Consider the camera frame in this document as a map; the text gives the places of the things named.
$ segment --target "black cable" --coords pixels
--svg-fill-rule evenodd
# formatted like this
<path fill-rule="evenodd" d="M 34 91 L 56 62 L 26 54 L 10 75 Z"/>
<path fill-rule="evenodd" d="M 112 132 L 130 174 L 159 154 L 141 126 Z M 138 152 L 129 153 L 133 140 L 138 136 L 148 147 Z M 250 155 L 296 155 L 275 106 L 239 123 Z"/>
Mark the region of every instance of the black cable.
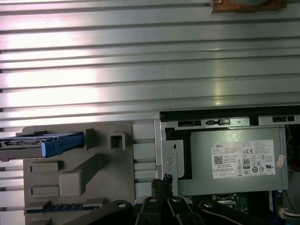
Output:
<path fill-rule="evenodd" d="M 298 214 L 298 213 L 296 212 L 295 208 L 293 207 L 293 205 L 292 205 L 292 203 L 291 203 L 291 200 L 290 200 L 289 196 L 287 195 L 287 191 L 286 191 L 286 190 L 285 190 L 285 196 L 286 196 L 286 198 L 287 198 L 287 200 L 288 200 L 288 202 L 289 202 L 289 204 L 290 204 L 290 207 L 291 207 L 292 210 L 294 211 L 294 213 Z"/>

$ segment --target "connector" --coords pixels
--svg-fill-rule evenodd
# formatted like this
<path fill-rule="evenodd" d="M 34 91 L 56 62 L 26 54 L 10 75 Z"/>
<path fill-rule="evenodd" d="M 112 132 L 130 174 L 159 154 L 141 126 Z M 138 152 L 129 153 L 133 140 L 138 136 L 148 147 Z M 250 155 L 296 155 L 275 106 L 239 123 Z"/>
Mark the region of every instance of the connector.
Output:
<path fill-rule="evenodd" d="M 285 218 L 285 216 L 284 216 L 284 214 L 283 214 L 284 210 L 287 211 L 287 208 L 279 208 L 279 210 L 278 210 L 278 215 L 279 215 L 279 217 L 282 218 L 282 219 Z"/>

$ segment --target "power supply label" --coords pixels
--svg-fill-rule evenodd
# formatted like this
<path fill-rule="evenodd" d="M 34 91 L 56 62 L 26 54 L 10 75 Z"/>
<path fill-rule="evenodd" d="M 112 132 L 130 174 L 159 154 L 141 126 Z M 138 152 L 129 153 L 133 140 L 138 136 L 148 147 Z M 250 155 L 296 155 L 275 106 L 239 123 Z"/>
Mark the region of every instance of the power supply label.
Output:
<path fill-rule="evenodd" d="M 217 143 L 211 159 L 213 179 L 275 174 L 273 140 Z"/>

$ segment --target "wire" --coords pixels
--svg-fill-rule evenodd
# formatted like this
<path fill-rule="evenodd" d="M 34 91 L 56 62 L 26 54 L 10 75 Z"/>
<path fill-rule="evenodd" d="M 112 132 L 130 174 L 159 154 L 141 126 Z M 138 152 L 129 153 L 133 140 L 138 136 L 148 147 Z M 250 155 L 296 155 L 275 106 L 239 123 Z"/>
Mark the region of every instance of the wire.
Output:
<path fill-rule="evenodd" d="M 292 203 L 291 203 L 291 200 L 287 194 L 287 191 L 285 190 L 285 196 L 286 196 L 286 199 L 288 200 L 289 204 L 290 204 L 290 207 L 292 208 L 292 210 L 294 211 L 294 213 L 298 214 L 295 210 L 295 208 L 293 207 Z"/>
<path fill-rule="evenodd" d="M 227 219 L 227 220 L 229 220 L 229 221 L 231 221 L 231 222 L 233 222 L 233 223 L 235 223 L 235 224 L 237 224 L 237 225 L 243 225 L 243 224 L 239 223 L 238 221 L 235 221 L 235 220 L 233 220 L 233 219 L 231 219 L 231 218 L 229 218 L 229 217 L 223 216 L 223 215 L 221 215 L 221 214 L 217 214 L 217 213 L 215 213 L 215 212 L 210 212 L 210 211 L 207 211 L 207 210 L 204 210 L 204 209 L 201 209 L 201 210 L 202 210 L 203 212 L 206 212 L 206 213 L 215 215 L 215 216 L 217 216 L 217 217 L 221 217 L 221 218 Z"/>
<path fill-rule="evenodd" d="M 288 211 L 286 211 L 286 210 L 283 210 L 283 214 L 284 214 L 284 215 L 291 216 L 291 217 L 300 217 L 299 214 L 290 213 L 290 212 L 288 212 Z"/>

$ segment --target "screw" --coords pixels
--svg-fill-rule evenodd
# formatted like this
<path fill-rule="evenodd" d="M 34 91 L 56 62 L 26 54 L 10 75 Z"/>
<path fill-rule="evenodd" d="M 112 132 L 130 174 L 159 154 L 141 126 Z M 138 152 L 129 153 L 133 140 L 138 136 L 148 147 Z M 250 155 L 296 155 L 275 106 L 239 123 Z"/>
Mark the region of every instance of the screw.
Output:
<path fill-rule="evenodd" d="M 120 203 L 118 206 L 119 206 L 120 208 L 124 208 L 124 207 L 126 207 L 126 204 Z"/>
<path fill-rule="evenodd" d="M 181 199 L 180 198 L 173 198 L 172 201 L 175 202 L 175 203 L 178 203 L 178 202 L 181 201 Z"/>
<path fill-rule="evenodd" d="M 204 206 L 206 208 L 212 208 L 214 205 L 212 203 L 210 203 L 210 202 L 207 202 L 207 203 L 204 203 Z"/>
<path fill-rule="evenodd" d="M 175 160 L 173 158 L 167 158 L 167 160 L 165 161 L 165 163 L 167 164 L 167 166 L 173 166 L 175 163 Z"/>

